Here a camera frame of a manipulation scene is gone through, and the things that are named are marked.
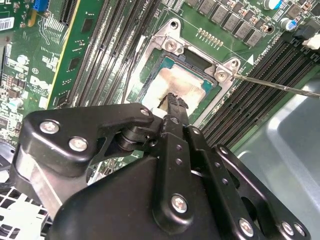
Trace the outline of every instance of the gray metal panel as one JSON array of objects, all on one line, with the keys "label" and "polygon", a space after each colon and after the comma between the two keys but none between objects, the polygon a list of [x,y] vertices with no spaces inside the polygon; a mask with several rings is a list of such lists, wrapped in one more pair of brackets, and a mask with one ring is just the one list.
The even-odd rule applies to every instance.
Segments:
[{"label": "gray metal panel", "polygon": [[[320,79],[306,91],[320,93]],[[320,100],[295,95],[235,154],[320,238]]]}]

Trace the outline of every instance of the blue connector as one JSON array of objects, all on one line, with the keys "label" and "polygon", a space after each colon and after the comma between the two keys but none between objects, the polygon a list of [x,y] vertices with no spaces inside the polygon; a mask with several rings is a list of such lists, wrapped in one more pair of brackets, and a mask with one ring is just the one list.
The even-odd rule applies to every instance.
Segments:
[{"label": "blue connector", "polygon": [[47,10],[49,5],[49,0],[35,0],[33,9],[37,12],[44,12]]}]

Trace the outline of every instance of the motherboard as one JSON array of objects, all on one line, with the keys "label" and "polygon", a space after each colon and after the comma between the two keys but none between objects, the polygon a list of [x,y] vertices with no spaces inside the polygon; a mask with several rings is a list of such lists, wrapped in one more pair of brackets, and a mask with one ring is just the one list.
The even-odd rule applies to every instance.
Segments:
[{"label": "motherboard", "polygon": [[15,3],[1,15],[14,24],[4,27],[0,85],[0,139],[13,146],[30,112],[152,109],[171,92],[210,146],[231,148],[292,97],[233,74],[300,88],[320,70],[318,0]]}]

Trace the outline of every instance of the barcode sticker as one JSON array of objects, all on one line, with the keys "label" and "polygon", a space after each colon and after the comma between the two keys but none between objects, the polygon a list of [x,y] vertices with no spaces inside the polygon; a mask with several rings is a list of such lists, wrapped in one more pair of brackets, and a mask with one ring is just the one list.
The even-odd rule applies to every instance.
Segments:
[{"label": "barcode sticker", "polygon": [[0,19],[0,31],[12,29],[14,27],[15,18],[7,17]]}]

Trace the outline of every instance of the silver screw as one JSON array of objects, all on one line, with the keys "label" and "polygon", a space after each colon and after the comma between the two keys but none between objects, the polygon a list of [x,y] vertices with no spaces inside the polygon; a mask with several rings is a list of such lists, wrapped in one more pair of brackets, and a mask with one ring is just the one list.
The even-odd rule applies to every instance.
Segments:
[{"label": "silver screw", "polygon": [[84,139],[80,137],[74,137],[69,141],[69,147],[74,151],[83,152],[87,149],[88,144]]},{"label": "silver screw", "polygon": [[173,197],[171,198],[171,204],[173,206],[173,208],[181,214],[184,214],[187,209],[187,203],[186,200],[183,199],[183,197],[179,196],[179,195],[173,195]]},{"label": "silver screw", "polygon": [[300,226],[300,225],[298,225],[298,224],[293,224],[294,225],[294,227],[295,227],[295,229],[302,235],[302,236],[306,236],[306,233],[305,233],[305,231],[302,229],[302,227]]},{"label": "silver screw", "polygon": [[59,131],[59,125],[53,121],[44,121],[40,123],[39,127],[45,134],[55,134]]},{"label": "silver screw", "polygon": [[198,129],[196,129],[195,127],[194,127],[192,130],[193,130],[193,132],[194,132],[195,134],[200,134],[200,131],[199,131]]},{"label": "silver screw", "polygon": [[179,121],[176,117],[172,116],[170,117],[171,121],[174,122],[175,124],[179,124]]},{"label": "silver screw", "polygon": [[140,111],[141,111],[141,113],[142,113],[143,115],[146,115],[146,116],[149,116],[149,115],[150,115],[149,111],[146,110],[146,109],[144,109],[144,108],[141,108]]},{"label": "silver screw", "polygon": [[295,234],[292,227],[287,222],[283,221],[282,227],[288,235],[293,236]]},{"label": "silver screw", "polygon": [[240,218],[239,225],[245,235],[247,235],[248,237],[253,237],[254,229],[247,220],[245,220],[244,218]]},{"label": "silver screw", "polygon": [[223,147],[223,146],[221,146],[220,147],[220,151],[223,153],[223,154],[228,154],[228,151]]}]

